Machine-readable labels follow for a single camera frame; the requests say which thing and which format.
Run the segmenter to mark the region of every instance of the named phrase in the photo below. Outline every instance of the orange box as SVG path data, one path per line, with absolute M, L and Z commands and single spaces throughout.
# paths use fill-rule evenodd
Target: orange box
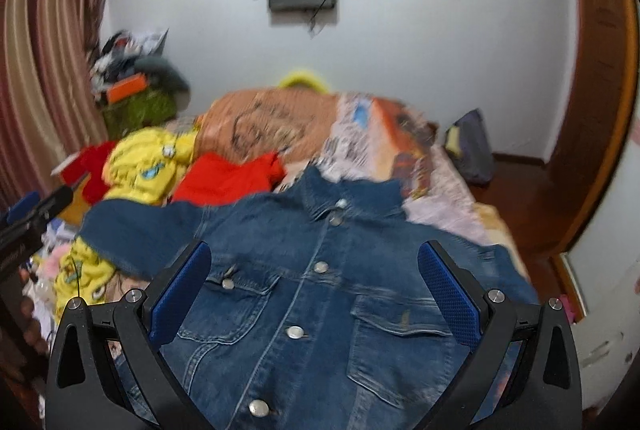
M 127 77 L 127 79 L 117 82 L 107 90 L 107 101 L 110 104 L 116 103 L 130 95 L 142 92 L 148 86 L 144 74 L 134 74 L 133 76 Z

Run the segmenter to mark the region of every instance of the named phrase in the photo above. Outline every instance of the wooden floor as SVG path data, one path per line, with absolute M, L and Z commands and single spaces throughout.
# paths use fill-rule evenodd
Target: wooden floor
M 470 188 L 476 201 L 495 206 L 509 226 L 540 298 L 564 293 L 549 258 L 578 211 L 580 197 L 556 186 L 543 167 L 511 161 L 496 162 L 488 187 Z

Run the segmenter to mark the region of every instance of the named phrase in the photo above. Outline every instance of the gray bag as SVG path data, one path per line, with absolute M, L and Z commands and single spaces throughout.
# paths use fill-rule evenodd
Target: gray bag
M 487 185 L 494 178 L 494 155 L 484 129 L 484 121 L 479 108 L 464 114 L 453 123 L 458 128 L 458 150 L 447 153 L 454 166 L 468 184 Z M 452 130 L 447 130 L 447 145 L 451 144 Z

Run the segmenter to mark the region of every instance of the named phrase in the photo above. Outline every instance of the jacket sleeve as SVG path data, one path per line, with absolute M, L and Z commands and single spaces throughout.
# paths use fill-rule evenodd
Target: jacket sleeve
M 79 236 L 116 268 L 150 281 L 194 239 L 207 213 L 215 215 L 215 209 L 212 213 L 182 202 L 157 207 L 104 200 L 84 216 Z

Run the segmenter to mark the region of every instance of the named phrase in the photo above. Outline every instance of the dark red cloth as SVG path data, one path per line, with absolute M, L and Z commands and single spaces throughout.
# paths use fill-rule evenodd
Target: dark red cloth
M 285 175 L 276 153 L 235 165 L 209 152 L 193 163 L 175 190 L 173 201 L 196 206 L 230 204 L 251 193 L 272 191 Z
M 101 201 L 104 194 L 109 191 L 109 185 L 102 180 L 102 167 L 116 144 L 118 144 L 117 141 L 107 141 L 101 145 L 87 146 L 60 172 L 60 178 L 67 185 L 75 184 L 84 174 L 91 175 L 82 189 L 82 197 L 92 206 Z

